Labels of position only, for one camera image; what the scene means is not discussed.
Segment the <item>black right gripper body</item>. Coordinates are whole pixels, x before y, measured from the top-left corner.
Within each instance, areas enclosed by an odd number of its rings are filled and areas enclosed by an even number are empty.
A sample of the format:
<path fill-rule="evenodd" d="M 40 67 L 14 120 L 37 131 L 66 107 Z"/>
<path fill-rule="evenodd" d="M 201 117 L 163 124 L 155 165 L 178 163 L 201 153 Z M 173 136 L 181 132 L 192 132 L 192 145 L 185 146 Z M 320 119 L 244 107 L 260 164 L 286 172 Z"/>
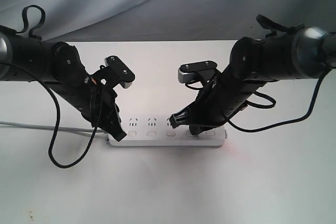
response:
<path fill-rule="evenodd" d="M 183 112 L 183 124 L 192 127 L 219 127 L 228 118 L 228 85 L 207 82 Z"/>

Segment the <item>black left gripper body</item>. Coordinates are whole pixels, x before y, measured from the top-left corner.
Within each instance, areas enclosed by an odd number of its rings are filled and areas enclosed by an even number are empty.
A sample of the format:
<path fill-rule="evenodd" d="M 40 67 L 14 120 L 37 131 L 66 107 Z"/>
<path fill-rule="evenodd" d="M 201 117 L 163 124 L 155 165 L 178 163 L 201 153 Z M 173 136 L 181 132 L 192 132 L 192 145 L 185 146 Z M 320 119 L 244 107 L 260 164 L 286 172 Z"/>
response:
<path fill-rule="evenodd" d="M 118 84 L 117 80 L 112 69 L 103 65 L 90 76 L 89 108 L 93 127 L 97 126 L 104 130 L 116 130 L 121 127 L 120 110 L 116 105 L 117 93 L 114 91 L 114 87 Z"/>

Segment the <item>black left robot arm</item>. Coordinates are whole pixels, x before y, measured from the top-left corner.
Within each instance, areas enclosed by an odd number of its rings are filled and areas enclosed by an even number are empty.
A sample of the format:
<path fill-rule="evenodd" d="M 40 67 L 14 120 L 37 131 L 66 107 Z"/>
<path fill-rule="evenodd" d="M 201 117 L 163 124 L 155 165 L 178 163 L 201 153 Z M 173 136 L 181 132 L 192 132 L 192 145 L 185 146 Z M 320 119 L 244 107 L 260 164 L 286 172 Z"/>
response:
<path fill-rule="evenodd" d="M 33 78 L 26 74 L 29 71 L 92 126 L 105 130 L 116 141 L 126 136 L 113 88 L 119 84 L 129 87 L 135 76 L 119 57 L 107 57 L 104 66 L 89 74 L 75 46 L 22 37 L 2 26 L 1 60 L 10 63 L 10 66 L 1 66 L 1 81 L 31 82 Z"/>

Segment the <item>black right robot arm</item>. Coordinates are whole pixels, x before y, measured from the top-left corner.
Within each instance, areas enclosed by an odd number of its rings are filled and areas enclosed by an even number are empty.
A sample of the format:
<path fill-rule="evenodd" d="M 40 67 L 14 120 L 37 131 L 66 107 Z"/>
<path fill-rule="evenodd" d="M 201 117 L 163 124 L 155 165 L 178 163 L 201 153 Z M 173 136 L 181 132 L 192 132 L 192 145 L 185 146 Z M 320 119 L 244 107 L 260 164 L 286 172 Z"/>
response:
<path fill-rule="evenodd" d="M 232 118 L 251 105 L 264 85 L 281 80 L 317 79 L 335 68 L 335 33 L 315 27 L 294 27 L 262 40 L 244 37 L 231 52 L 228 66 L 219 71 L 213 61 L 181 65 L 180 83 L 201 83 L 196 99 L 170 116 L 173 128 L 187 125 L 199 135 L 231 124 Z"/>

